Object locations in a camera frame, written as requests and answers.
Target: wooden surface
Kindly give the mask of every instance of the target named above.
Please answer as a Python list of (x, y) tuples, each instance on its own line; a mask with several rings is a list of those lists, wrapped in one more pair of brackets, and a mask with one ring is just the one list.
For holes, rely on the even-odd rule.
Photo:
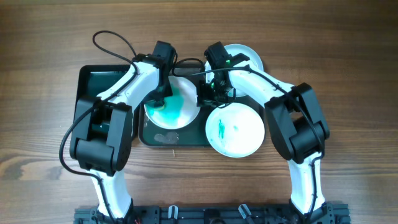
[[(327, 200), (353, 223), (398, 218), (398, 15), (393, 1), (263, 1), (0, 7), (0, 223), (71, 223), (96, 205), (91, 180), (63, 169), (79, 69), (123, 63), (91, 36), (108, 29), (142, 53), (156, 40), (180, 58), (216, 41), (252, 47), (276, 78), (309, 83), (330, 127), (322, 160)], [(102, 37), (120, 54), (131, 53)], [(148, 149), (133, 142), (126, 166), (135, 205), (287, 203), (289, 170), (267, 141), (253, 155)], [(68, 164), (78, 168), (65, 153)]]

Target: teal marking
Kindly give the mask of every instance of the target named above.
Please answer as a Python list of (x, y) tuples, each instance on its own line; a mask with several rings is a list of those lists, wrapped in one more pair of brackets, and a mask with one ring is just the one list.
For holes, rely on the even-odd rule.
[(154, 107), (146, 104), (147, 112), (151, 116), (156, 116), (160, 122), (177, 125), (177, 120), (181, 115), (182, 106), (184, 104), (184, 99), (180, 93), (180, 90), (171, 85), (173, 95), (169, 97), (165, 97), (165, 105), (163, 109), (155, 109)]
[(220, 120), (220, 122), (218, 123), (218, 137), (220, 139), (224, 139), (224, 132), (225, 132), (225, 126)]

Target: plate with green spots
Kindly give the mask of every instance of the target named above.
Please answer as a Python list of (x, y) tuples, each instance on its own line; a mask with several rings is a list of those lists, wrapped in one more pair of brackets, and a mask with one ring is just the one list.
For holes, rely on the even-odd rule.
[(198, 115), (197, 88), (188, 79), (169, 76), (173, 95), (164, 98), (163, 108), (145, 105), (147, 117), (158, 127), (178, 129), (190, 124)]
[(241, 103), (214, 109), (207, 118), (205, 131), (214, 149), (233, 158), (254, 153), (261, 146), (266, 132), (257, 112)]

